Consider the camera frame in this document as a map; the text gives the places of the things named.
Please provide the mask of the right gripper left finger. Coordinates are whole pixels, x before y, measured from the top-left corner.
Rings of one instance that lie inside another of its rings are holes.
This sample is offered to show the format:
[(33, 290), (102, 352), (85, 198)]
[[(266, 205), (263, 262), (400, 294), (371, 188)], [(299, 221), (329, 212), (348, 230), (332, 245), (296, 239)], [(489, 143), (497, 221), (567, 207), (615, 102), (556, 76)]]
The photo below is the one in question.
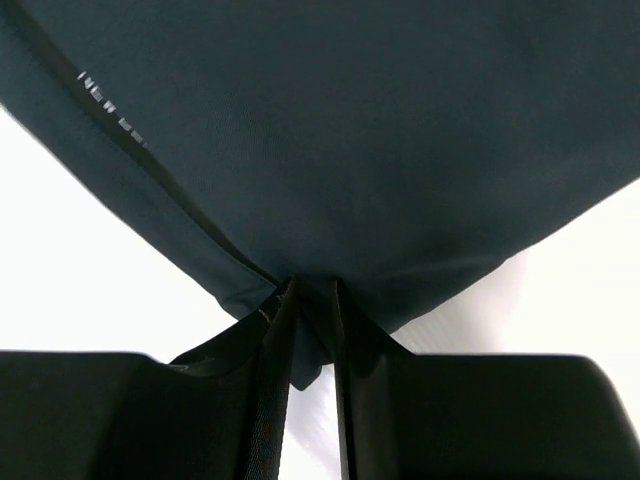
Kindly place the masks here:
[(133, 353), (5, 351), (5, 479), (274, 479), (297, 284), (168, 364)]

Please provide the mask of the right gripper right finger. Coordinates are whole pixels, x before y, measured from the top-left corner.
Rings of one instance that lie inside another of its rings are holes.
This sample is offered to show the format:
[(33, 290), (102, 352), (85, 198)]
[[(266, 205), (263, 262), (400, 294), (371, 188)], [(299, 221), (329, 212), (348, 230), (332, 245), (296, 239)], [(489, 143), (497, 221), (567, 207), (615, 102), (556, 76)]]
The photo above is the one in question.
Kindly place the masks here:
[(332, 294), (346, 479), (635, 479), (610, 379), (575, 355), (415, 354)]

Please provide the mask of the dark navy shorts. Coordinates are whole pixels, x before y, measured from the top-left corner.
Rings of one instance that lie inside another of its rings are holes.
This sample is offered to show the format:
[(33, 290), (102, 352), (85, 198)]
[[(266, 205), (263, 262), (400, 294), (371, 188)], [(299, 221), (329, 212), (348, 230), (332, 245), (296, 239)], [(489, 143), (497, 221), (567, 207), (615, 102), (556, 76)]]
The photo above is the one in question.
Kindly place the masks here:
[(5, 1), (1, 102), (231, 315), (394, 331), (639, 175), (635, 1)]

